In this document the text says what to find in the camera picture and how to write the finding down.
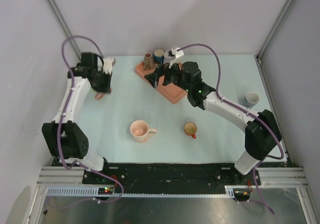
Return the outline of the dark blue mug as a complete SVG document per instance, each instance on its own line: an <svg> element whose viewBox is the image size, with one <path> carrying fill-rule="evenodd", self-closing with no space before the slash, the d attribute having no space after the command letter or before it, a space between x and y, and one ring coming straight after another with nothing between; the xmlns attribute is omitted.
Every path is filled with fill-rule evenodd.
<svg viewBox="0 0 320 224"><path fill-rule="evenodd" d="M164 53L165 51L163 49L156 49L153 52L153 60L155 64L162 64L164 60Z"/></svg>

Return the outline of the pink mug with handle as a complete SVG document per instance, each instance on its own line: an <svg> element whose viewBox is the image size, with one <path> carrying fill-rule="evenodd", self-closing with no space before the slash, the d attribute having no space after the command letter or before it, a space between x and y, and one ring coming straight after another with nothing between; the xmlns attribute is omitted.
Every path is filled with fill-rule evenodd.
<svg viewBox="0 0 320 224"><path fill-rule="evenodd" d="M112 91L107 92L107 93L101 93L101 92L97 92L96 95L94 96L95 100L101 100L103 99L106 95L111 94Z"/></svg>

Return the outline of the large peach mug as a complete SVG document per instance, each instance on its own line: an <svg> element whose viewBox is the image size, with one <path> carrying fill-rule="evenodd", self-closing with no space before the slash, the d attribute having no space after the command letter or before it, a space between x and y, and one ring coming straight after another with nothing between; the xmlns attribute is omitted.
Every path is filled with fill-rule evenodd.
<svg viewBox="0 0 320 224"><path fill-rule="evenodd" d="M150 128L148 123L143 120L134 121L129 130L133 139L140 143L157 133L157 129Z"/></svg>

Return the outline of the small orange mug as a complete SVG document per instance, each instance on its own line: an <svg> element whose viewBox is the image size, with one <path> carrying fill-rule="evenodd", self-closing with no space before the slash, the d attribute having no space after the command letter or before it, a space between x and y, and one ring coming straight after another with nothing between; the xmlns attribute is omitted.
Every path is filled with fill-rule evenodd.
<svg viewBox="0 0 320 224"><path fill-rule="evenodd" d="M196 132L197 132L198 128L195 123L193 123L193 122L186 123L183 127L183 130L187 136L191 136L193 139L196 138Z"/></svg>

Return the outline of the grey-blue patterned mug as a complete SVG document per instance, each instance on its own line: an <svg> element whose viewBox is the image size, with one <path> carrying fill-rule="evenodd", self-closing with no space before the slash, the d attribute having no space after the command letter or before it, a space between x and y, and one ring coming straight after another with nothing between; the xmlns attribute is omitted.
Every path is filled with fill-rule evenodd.
<svg viewBox="0 0 320 224"><path fill-rule="evenodd" d="M244 97L244 106L252 109L258 104L260 97L254 92L248 92Z"/></svg>

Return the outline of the white-grey mug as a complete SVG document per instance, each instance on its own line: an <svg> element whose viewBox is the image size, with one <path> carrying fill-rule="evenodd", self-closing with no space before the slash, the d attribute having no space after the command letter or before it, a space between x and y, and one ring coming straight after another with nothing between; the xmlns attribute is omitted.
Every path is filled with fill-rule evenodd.
<svg viewBox="0 0 320 224"><path fill-rule="evenodd" d="M159 78L163 75L162 67L158 66L154 71L154 88L157 88L159 85Z"/></svg>

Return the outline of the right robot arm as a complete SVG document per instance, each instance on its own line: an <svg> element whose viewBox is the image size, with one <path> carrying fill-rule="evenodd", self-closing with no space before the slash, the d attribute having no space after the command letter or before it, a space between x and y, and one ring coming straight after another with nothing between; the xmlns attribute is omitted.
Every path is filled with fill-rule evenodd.
<svg viewBox="0 0 320 224"><path fill-rule="evenodd" d="M232 181L238 185L249 179L249 172L268 157L274 147L280 146L282 136L273 113L266 109L255 112L222 97L217 89L203 82L196 62L162 64L145 75L145 79L154 88L169 84L179 87L187 92L187 99L193 107L213 112L244 132L244 152L231 172Z"/></svg>

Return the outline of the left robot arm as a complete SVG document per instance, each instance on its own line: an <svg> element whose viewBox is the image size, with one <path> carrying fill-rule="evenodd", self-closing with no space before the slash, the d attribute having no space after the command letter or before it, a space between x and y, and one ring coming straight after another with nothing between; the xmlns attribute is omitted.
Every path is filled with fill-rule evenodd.
<svg viewBox="0 0 320 224"><path fill-rule="evenodd" d="M79 165L94 170L93 177L101 184L110 180L111 172L104 167L105 159L90 149L89 139L77 121L90 90L97 92L97 100L111 92L115 62L113 57L82 53L80 62L68 69L67 89L56 116L41 129L53 157L59 158L68 169Z"/></svg>

